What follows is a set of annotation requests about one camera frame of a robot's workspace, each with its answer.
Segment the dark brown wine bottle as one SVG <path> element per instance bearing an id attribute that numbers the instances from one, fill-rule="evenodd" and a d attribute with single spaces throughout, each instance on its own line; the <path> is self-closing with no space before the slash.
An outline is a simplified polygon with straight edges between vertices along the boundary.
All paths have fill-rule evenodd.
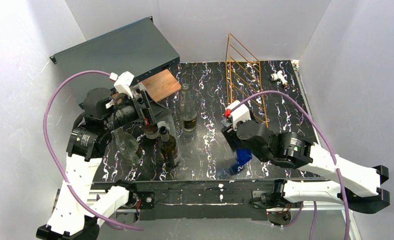
<path id="1" fill-rule="evenodd" d="M 157 144 L 166 167 L 176 168 L 180 163 L 177 140 L 169 134 L 169 131 L 164 126 L 159 129 Z"/>

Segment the clear tall glass bottle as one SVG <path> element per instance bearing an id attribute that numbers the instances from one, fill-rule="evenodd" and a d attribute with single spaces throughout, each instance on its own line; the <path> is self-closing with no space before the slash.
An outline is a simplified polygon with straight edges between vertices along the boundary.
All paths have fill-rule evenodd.
<path id="1" fill-rule="evenodd" d="M 180 124 L 184 131 L 192 132 L 197 126 L 197 109 L 188 83 L 184 83 L 181 86 L 181 93 L 179 105 Z"/>

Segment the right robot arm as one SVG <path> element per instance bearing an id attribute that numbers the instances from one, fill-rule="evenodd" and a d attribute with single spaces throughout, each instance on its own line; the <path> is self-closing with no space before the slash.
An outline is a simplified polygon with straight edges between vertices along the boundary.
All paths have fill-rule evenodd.
<path id="1" fill-rule="evenodd" d="M 223 119 L 221 133 L 234 152 L 248 150 L 261 162 L 280 168 L 310 172 L 323 181 L 275 180 L 271 191 L 251 199 L 257 208 L 276 208 L 311 201 L 348 204 L 350 210 L 375 214 L 391 203 L 390 193 L 381 188 L 389 179 L 383 165 L 365 167 L 330 152 L 295 132 L 274 133 L 255 120 L 234 126 Z"/>

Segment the blue glass bottle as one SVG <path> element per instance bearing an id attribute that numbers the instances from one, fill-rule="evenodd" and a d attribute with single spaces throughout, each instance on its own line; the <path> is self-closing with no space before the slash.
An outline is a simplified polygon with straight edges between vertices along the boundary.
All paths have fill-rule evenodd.
<path id="1" fill-rule="evenodd" d="M 233 156 L 236 163 L 230 167 L 230 173 L 232 175 L 237 175 L 241 172 L 245 165 L 253 159 L 253 155 L 248 148 L 237 149 Z"/>

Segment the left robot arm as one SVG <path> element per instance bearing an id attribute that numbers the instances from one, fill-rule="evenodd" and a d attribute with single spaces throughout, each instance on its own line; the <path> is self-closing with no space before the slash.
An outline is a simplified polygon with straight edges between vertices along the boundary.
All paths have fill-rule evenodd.
<path id="1" fill-rule="evenodd" d="M 48 222 L 36 231 L 41 240 L 95 240 L 104 223 L 115 225 L 113 214 L 131 209 L 136 215 L 152 209 L 154 194 L 135 183 L 118 180 L 91 205 L 87 204 L 94 176 L 115 132 L 127 124 L 159 127 L 172 114 L 139 83 L 117 84 L 118 95 L 98 87 L 88 91 L 83 113 L 74 122 L 66 149 L 66 166 L 58 200 Z"/>

